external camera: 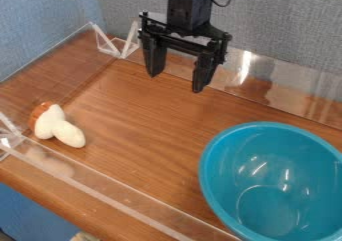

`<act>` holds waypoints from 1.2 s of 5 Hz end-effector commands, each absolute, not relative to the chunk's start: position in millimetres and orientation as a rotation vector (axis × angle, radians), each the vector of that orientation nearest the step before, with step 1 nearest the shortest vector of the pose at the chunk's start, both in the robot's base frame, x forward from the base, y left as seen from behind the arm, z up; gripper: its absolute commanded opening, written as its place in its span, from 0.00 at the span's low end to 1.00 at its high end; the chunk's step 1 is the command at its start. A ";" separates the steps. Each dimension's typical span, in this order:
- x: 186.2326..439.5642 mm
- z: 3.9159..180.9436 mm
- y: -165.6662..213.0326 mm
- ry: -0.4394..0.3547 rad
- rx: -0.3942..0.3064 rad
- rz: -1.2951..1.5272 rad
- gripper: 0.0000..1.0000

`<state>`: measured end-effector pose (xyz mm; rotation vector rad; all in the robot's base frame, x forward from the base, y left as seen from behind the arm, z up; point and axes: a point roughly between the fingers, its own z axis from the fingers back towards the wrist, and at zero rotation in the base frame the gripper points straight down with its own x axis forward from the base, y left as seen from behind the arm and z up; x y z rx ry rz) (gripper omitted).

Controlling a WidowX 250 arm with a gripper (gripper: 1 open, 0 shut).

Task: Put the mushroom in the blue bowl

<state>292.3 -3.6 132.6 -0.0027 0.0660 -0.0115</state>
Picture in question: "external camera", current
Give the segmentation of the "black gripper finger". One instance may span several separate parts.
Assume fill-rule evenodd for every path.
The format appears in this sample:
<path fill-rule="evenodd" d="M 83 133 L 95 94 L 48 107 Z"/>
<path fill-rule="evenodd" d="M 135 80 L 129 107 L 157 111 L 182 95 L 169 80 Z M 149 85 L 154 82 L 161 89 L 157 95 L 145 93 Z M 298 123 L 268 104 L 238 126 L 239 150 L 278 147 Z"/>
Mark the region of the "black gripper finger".
<path fill-rule="evenodd" d="M 199 93 L 210 84 L 217 67 L 225 62 L 225 53 L 222 52 L 222 43 L 219 40 L 211 40 L 203 51 L 198 55 L 195 69 L 193 72 L 193 91 Z"/>
<path fill-rule="evenodd" d="M 142 35 L 142 44 L 147 73 L 155 77 L 165 70 L 167 47 L 158 37 L 149 34 Z"/>

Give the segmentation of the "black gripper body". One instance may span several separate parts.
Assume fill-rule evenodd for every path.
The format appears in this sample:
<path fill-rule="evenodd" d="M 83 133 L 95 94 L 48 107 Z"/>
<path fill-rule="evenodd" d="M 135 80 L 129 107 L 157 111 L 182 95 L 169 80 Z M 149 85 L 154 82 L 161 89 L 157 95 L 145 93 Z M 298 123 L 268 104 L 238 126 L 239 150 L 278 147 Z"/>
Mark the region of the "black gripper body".
<path fill-rule="evenodd" d="M 191 55 L 207 51 L 215 57 L 226 56 L 227 44 L 233 36 L 214 27 L 210 22 L 190 30 L 170 24 L 165 14 L 143 11 L 139 17 L 142 20 L 139 39 L 149 53 L 166 52 L 171 48 Z"/>

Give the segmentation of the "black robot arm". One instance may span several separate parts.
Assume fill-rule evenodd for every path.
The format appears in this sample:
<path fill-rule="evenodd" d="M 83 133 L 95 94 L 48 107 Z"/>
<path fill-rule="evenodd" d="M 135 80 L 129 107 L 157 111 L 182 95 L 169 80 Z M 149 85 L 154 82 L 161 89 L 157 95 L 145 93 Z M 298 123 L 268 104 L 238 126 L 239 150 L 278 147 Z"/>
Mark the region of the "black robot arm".
<path fill-rule="evenodd" d="M 199 93 L 210 84 L 217 67 L 225 63 L 227 45 L 233 40 L 229 32 L 211 23 L 213 5 L 227 7 L 231 0 L 219 4 L 215 0 L 169 0 L 167 14 L 142 11 L 142 42 L 147 73 L 158 76 L 166 67 L 167 49 L 197 57 L 193 71 L 193 92 Z"/>

